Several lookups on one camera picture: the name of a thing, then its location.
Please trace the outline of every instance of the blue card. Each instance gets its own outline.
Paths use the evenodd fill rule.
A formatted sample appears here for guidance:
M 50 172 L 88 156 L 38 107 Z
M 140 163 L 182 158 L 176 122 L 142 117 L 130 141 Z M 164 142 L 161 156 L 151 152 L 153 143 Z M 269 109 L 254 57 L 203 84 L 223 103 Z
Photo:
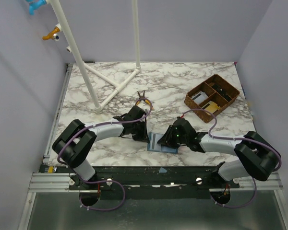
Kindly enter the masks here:
M 166 153 L 178 153 L 178 149 L 172 149 L 166 146 L 157 144 L 157 142 L 163 137 L 160 133 L 149 133 L 148 134 L 150 143 L 147 144 L 147 151 L 152 152 L 166 152 Z

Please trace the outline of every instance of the gray floor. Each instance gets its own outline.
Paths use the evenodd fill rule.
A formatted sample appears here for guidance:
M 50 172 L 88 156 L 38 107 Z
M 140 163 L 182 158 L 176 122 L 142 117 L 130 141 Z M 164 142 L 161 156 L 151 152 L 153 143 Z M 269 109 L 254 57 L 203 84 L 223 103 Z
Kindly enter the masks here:
M 242 204 L 252 192 L 235 192 L 230 204 Z M 110 207 L 118 201 L 100 201 Z M 284 230 L 273 191 L 259 191 L 245 208 L 217 207 L 211 200 L 127 200 L 112 212 L 80 208 L 76 193 L 40 193 L 30 230 Z

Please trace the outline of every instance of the yellow object in basket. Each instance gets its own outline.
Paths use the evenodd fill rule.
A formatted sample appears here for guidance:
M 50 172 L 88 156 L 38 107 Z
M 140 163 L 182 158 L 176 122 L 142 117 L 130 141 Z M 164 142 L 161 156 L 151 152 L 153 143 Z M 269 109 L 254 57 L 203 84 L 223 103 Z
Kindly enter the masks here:
M 205 109 L 209 112 L 211 112 L 212 114 L 217 111 L 220 107 L 215 103 L 215 102 L 208 102 L 207 104 L 205 104 L 202 109 Z

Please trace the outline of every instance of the orange faucet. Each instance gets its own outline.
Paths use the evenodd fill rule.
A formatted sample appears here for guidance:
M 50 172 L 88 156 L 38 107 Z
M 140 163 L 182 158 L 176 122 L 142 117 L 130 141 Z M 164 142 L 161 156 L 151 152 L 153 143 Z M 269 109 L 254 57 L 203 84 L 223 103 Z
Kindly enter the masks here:
M 57 24 L 54 29 L 47 35 L 43 37 L 44 41 L 47 41 L 49 39 L 55 40 L 56 36 L 54 36 L 54 34 L 58 33 L 61 31 L 61 25 Z

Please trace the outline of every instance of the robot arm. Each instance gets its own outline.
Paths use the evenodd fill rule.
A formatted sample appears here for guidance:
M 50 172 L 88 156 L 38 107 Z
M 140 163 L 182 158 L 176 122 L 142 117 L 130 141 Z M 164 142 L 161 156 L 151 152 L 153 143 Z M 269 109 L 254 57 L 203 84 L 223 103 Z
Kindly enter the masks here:
M 252 131 L 236 138 L 252 139 L 270 146 L 259 134 Z M 222 178 L 225 181 L 244 176 L 252 176 L 257 180 L 266 181 L 278 164 L 276 155 L 262 145 L 247 140 L 213 138 L 207 132 L 196 132 L 187 120 L 180 117 L 168 127 L 158 144 L 171 148 L 186 145 L 193 151 L 221 152 L 238 156 L 239 160 L 222 162 L 217 167 L 214 177 Z
M 134 106 L 127 114 L 112 118 L 106 125 L 92 126 L 92 128 L 81 133 L 77 143 L 75 141 L 71 142 L 60 157 L 84 180 L 90 180 L 94 176 L 95 170 L 91 167 L 86 157 L 93 143 L 106 138 L 122 137 L 128 134 L 132 134 L 133 140 L 149 142 L 146 120 L 126 123 L 140 119 L 144 115 L 146 115 L 144 110 L 138 106 Z M 85 124 L 81 121 L 72 121 L 54 142 L 52 146 L 53 150 L 59 154 L 66 143 L 83 128 L 85 128 Z M 250 131 L 241 137 L 257 140 L 270 146 L 256 132 Z M 180 117 L 178 117 L 173 125 L 168 127 L 166 133 L 158 141 L 158 144 L 170 148 L 186 145 L 191 150 L 202 153 L 221 152 L 238 156 L 239 160 L 222 162 L 212 172 L 211 179 L 217 183 L 224 183 L 233 178 L 245 176 L 252 176 L 257 180 L 266 181 L 278 164 L 275 154 L 261 145 L 245 140 L 212 138 L 207 132 L 196 132 L 187 120 Z
M 116 116 L 109 120 L 106 125 L 95 126 L 86 124 L 86 127 L 92 128 L 82 132 L 76 139 L 72 141 L 60 156 L 65 163 L 72 168 L 81 178 L 88 181 L 95 175 L 94 168 L 86 159 L 92 145 L 100 140 L 111 137 L 122 137 L 132 134 L 133 140 L 149 142 L 146 130 L 146 119 L 143 121 L 128 123 L 140 119 L 146 115 L 146 112 L 138 106 L 134 106 L 127 114 Z M 54 141 L 52 149 L 59 154 L 63 147 L 72 137 L 80 130 L 85 128 L 85 124 L 80 120 L 73 120 L 61 135 Z

